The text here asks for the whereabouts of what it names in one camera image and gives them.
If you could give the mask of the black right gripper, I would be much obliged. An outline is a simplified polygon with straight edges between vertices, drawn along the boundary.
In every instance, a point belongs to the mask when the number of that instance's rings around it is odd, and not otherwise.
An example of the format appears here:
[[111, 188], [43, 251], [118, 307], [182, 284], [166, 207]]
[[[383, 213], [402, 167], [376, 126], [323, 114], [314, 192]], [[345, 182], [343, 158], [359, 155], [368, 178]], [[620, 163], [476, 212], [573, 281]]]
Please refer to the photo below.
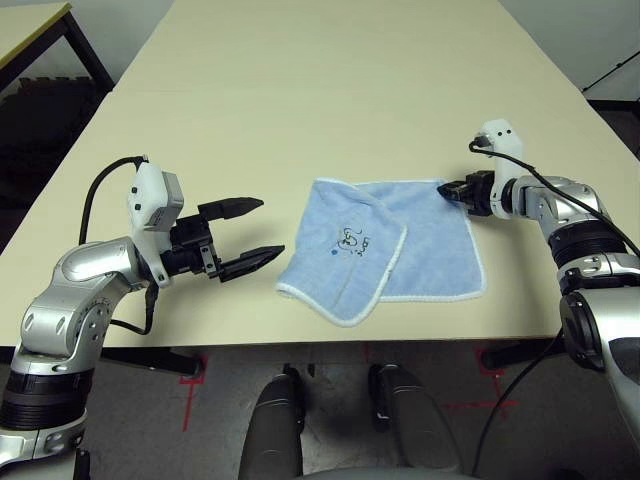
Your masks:
[[437, 190], [447, 201], [467, 202], [467, 211], [472, 216], [492, 216], [491, 191], [495, 173], [493, 170], [479, 170], [468, 174], [465, 181], [452, 181], [440, 185]]

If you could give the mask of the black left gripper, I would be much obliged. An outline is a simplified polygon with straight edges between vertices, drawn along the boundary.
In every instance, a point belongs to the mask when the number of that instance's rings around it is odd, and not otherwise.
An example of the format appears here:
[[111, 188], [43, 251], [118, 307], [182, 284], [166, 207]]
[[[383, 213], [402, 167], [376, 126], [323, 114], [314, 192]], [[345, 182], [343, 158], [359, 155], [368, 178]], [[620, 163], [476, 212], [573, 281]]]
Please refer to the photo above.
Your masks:
[[285, 250], [284, 245], [259, 247], [222, 263], [209, 227], [209, 221], [243, 216], [263, 205], [262, 200], [253, 197], [226, 198], [200, 204], [199, 214], [177, 219], [169, 232], [171, 248], [160, 255], [168, 275], [174, 277], [191, 272], [231, 281], [275, 260]]

